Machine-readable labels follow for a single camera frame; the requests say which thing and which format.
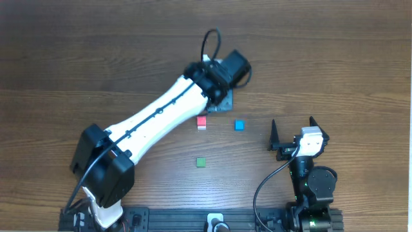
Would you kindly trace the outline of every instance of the wooden surface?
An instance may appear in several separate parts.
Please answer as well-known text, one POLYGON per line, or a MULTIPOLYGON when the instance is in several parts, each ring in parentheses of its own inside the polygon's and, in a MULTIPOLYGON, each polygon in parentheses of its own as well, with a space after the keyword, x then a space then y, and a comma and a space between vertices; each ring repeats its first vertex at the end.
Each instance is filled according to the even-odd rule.
MULTIPOLYGON (((410 9, 384 0, 0 1, 0 229, 57 229, 81 131, 154 101, 219 26, 220 57, 241 51, 251 83, 234 92, 232 112, 208 116, 206 131, 191 119, 150 149, 124 204, 251 208, 281 165, 266 150, 270 121, 287 142, 313 115, 331 137, 316 162, 339 174, 332 206, 346 230, 405 231, 410 9), (246 120, 244 132, 234 119, 246 120)), ((283 171, 257 201, 293 199, 283 171)))

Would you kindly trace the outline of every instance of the tabletop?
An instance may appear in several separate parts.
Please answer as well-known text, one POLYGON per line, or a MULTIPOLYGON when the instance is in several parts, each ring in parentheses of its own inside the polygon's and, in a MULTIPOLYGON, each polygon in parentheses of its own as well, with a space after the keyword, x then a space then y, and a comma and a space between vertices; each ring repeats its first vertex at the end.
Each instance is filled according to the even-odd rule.
MULTIPOLYGON (((82 130, 161 96, 215 27, 218 57, 239 50, 251 82, 234 91, 232 111, 207 116, 206 130, 189 119, 155 144, 123 204, 250 209, 282 165, 267 151, 271 120, 290 142, 314 116, 330 136, 315 161, 339 174, 332 207, 346 230, 405 231, 411 3, 383 0, 1 1, 0 229, 56 230, 82 130)), ((292 200, 282 171, 257 205, 292 200)))

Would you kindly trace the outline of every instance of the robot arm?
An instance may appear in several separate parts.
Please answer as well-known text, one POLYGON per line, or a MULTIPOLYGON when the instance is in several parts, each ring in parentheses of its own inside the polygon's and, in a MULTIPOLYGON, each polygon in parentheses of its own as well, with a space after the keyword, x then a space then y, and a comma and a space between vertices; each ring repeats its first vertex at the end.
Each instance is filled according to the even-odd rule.
POLYGON ((146 151, 180 123, 218 105, 246 73, 251 75, 248 61, 238 51, 221 62, 215 56, 216 52, 212 60, 206 56, 188 65, 166 93, 136 115, 105 130, 93 124, 83 131, 70 165, 79 183, 64 213, 82 186, 102 228, 122 216, 120 199, 133 187, 134 166, 146 151))

